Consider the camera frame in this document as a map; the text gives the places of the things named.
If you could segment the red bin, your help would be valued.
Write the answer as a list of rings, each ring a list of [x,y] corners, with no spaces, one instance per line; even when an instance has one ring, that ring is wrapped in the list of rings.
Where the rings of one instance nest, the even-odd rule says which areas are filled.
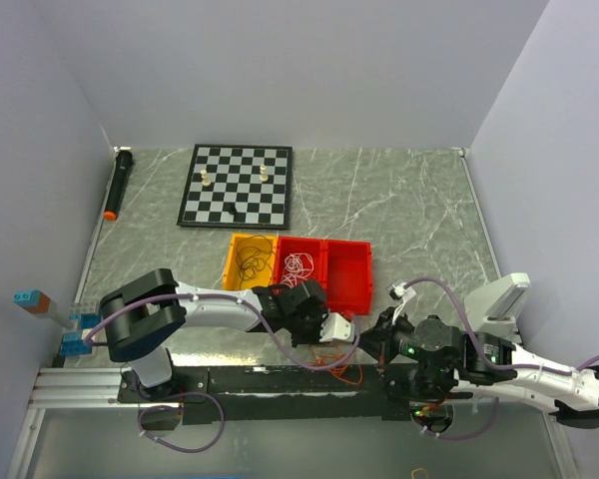
[[[373,293],[369,242],[325,241],[325,290],[331,310],[368,315]]]
[[[307,280],[326,288],[321,239],[279,237],[273,284],[296,286]]]

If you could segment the yellow plastic bin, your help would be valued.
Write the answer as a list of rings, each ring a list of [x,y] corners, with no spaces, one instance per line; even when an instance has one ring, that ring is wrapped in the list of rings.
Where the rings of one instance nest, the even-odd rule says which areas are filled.
[[[224,290],[250,289],[273,283],[278,238],[233,233],[223,276]]]

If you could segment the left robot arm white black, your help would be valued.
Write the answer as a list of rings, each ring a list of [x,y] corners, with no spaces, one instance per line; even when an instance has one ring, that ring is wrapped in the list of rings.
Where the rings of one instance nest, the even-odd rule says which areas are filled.
[[[143,391],[156,401],[176,392],[178,378],[163,343],[183,327],[248,333],[283,329],[297,346],[319,343],[329,317],[325,291],[314,280],[294,287],[226,291],[176,281],[168,268],[154,269],[106,294],[100,313],[110,360],[129,364]]]

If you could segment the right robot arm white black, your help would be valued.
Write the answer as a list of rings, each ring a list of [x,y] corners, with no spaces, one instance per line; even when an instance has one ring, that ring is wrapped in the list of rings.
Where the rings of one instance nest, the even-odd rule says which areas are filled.
[[[599,365],[572,368],[488,333],[470,335],[430,315],[411,324],[386,309],[359,347],[376,360],[389,400],[428,419],[451,399],[520,402],[564,426],[599,428]]]

